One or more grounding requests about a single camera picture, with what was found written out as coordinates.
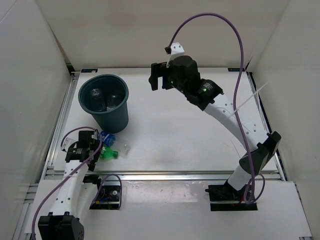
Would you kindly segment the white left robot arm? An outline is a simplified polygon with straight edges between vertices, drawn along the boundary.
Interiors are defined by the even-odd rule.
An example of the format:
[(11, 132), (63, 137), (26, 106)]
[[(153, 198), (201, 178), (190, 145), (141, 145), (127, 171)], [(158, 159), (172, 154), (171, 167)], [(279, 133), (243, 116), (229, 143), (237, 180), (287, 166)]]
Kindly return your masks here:
[[(160, 74), (161, 71), (166, 71), (167, 69), (167, 63), (153, 63), (151, 65), (151, 88), (152, 90), (158, 89), (158, 78), (162, 77), (161, 75), (156, 76), (156, 74)], [(106, 78), (102, 75), (94, 77), (93, 79), (90, 79), (89, 81), (85, 82), (79, 92), (78, 92), (78, 98), (79, 101), (81, 99), (81, 94), (84, 91), (86, 91), (87, 85), (93, 83), (95, 80), (98, 80), (99, 77)], [(83, 230), (82, 224), (79, 222), (79, 220), (76, 217), (77, 213), (77, 202), (78, 197), (81, 192), (81, 187), (83, 185), (83, 179), (85, 177), (85, 174), (87, 171), (89, 171), (91, 168), (91, 165), (94, 164), (95, 157), (98, 157), (101, 149), (103, 140), (101, 137), (101, 134), (98, 129), (92, 128), (92, 127), (78, 127), (75, 128), (63, 137), (61, 140), (60, 147), (64, 148), (64, 143), (66, 138), (69, 134), (72, 132), (75, 132), (76, 130), (81, 129), (91, 129), (91, 131), (82, 131), (85, 133), (88, 133), (88, 140), (84, 141), (84, 147), (78, 147), (75, 149), (75, 154), (80, 152), (84, 154), (84, 159), (80, 159), (78, 157), (76, 160), (71, 159), (69, 162), (66, 162), (65, 165), (65, 174), (63, 180), (50, 192), (48, 195), (43, 199), (43, 201), (39, 204), (37, 210), (34, 213), (34, 217), (32, 220), (32, 226), (31, 226), (31, 239), (36, 240), (36, 220), (38, 217), (38, 214), (42, 208), (42, 206), (45, 204), (45, 202), (51, 197), (56, 191), (58, 191), (58, 198), (57, 198), (57, 204), (54, 204), (58, 209), (61, 210), (61, 213), (54, 213), (53, 210), (48, 213), (46, 216), (42, 216), (39, 218), (39, 224), (40, 220), (48, 220), (52, 219), (53, 217), (70, 217), (71, 222), (75, 220), (75, 222), (79, 225), (80, 229)]]

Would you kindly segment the green plastic bottle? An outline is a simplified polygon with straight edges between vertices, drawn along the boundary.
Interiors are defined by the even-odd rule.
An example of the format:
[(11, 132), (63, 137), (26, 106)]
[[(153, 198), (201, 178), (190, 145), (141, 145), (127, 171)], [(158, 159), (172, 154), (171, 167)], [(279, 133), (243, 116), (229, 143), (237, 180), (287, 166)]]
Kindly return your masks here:
[(109, 160), (109, 159), (117, 159), (119, 155), (118, 151), (112, 150), (108, 146), (103, 146), (100, 152), (99, 157), (102, 160)]

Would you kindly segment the clear crushed plastic bottle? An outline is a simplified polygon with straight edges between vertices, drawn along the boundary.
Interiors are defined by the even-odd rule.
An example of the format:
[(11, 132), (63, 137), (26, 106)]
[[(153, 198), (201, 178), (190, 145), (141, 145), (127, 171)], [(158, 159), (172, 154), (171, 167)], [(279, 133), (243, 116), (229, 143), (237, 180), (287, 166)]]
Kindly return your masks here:
[(121, 155), (122, 157), (127, 157), (129, 151), (131, 150), (131, 146), (126, 140), (123, 140), (119, 136), (116, 136), (114, 144), (112, 145), (112, 149), (118, 151), (119, 155)]

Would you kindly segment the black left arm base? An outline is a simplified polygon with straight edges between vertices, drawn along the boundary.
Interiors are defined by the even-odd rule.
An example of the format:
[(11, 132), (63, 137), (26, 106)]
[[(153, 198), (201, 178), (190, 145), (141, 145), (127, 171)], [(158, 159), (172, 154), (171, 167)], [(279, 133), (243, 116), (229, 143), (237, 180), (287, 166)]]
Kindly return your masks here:
[[(118, 185), (105, 184), (109, 178), (118, 180)], [(93, 174), (84, 177), (83, 183), (96, 185), (97, 196), (93, 198), (90, 210), (120, 210), (122, 206), (123, 184), (119, 175), (108, 174), (104, 178)]]

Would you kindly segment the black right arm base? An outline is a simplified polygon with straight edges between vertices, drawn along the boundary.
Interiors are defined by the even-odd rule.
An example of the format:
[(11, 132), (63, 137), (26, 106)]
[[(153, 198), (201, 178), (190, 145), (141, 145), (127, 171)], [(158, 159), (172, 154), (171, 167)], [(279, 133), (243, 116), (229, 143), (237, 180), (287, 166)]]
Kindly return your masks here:
[(257, 211), (256, 203), (246, 204), (243, 198), (245, 187), (240, 191), (232, 191), (224, 184), (208, 185), (205, 192), (208, 193), (211, 212), (240, 212)]

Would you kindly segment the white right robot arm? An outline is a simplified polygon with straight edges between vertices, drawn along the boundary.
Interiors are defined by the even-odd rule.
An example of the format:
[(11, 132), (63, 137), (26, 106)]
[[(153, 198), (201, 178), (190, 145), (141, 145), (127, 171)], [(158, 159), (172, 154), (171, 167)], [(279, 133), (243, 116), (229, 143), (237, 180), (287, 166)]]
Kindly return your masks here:
[(162, 78), (163, 89), (177, 89), (188, 102), (219, 121), (241, 142), (246, 154), (226, 180), (224, 193), (230, 200), (243, 194), (246, 202), (255, 201), (255, 178), (276, 153), (281, 135), (257, 128), (250, 119), (235, 111), (220, 86), (201, 78), (198, 65), (190, 56), (179, 56), (169, 63), (153, 63), (148, 79), (153, 91), (158, 89), (159, 78)]

